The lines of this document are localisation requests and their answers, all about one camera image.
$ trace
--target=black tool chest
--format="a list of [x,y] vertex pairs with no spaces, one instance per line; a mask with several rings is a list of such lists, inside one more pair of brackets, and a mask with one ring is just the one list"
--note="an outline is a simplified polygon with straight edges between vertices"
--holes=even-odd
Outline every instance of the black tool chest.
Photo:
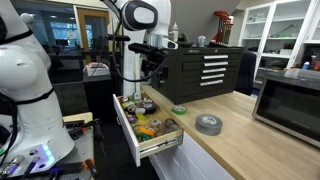
[[168,78],[163,82],[155,76],[151,85],[175,104],[233,91],[243,48],[179,48],[168,52]]

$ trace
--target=yellow object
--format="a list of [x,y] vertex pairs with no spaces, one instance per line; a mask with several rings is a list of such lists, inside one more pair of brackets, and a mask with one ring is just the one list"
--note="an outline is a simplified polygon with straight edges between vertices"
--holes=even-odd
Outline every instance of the yellow object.
[[143,114],[136,114],[137,118],[139,120],[145,120],[146,119],[146,116],[144,116]]

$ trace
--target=gray tape roll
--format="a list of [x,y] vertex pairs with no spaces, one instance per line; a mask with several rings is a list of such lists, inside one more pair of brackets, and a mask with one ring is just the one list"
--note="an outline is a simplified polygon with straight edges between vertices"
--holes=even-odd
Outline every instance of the gray tape roll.
[[220,134],[222,124],[221,119],[210,114],[200,114],[196,119],[196,129],[209,136]]

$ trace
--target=cable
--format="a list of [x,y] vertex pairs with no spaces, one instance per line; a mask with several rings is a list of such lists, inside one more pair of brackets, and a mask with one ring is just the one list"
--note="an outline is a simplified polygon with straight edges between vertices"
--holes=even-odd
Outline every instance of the cable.
[[149,78],[151,78],[151,77],[153,77],[154,75],[156,75],[156,74],[163,68],[163,66],[164,66],[165,63],[166,63],[167,57],[165,57],[165,59],[164,59],[164,60],[162,61],[162,63],[160,64],[160,66],[159,66],[153,73],[149,74],[148,76],[146,76],[146,77],[144,77],[144,78],[134,80],[134,79],[128,79],[128,78],[124,77],[124,76],[121,74],[119,68],[118,68],[117,65],[116,65],[116,56],[115,56],[115,51],[116,51],[115,40],[116,40],[116,35],[118,34],[118,31],[119,31],[119,29],[120,29],[120,25],[121,25],[121,24],[122,24],[122,16],[121,16],[121,18],[120,18],[120,23],[118,24],[118,26],[117,26],[117,28],[116,28],[116,31],[115,31],[115,34],[114,34],[114,36],[113,36],[113,38],[112,38],[112,41],[113,41],[113,42],[112,42],[112,56],[113,56],[112,60],[113,60],[113,65],[114,65],[114,67],[115,67],[118,75],[119,75],[122,79],[124,79],[124,80],[126,80],[126,81],[129,81],[129,82],[142,82],[142,81],[146,81],[146,80],[148,80]]

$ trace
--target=wooden countertop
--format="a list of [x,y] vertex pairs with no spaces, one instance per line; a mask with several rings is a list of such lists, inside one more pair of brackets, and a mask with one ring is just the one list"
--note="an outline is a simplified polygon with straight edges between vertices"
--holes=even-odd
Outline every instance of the wooden countertop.
[[[255,120],[255,98],[233,92],[182,104],[187,114],[150,86],[142,90],[235,179],[320,179],[320,150]],[[221,134],[207,136],[195,128],[199,114],[223,121]]]

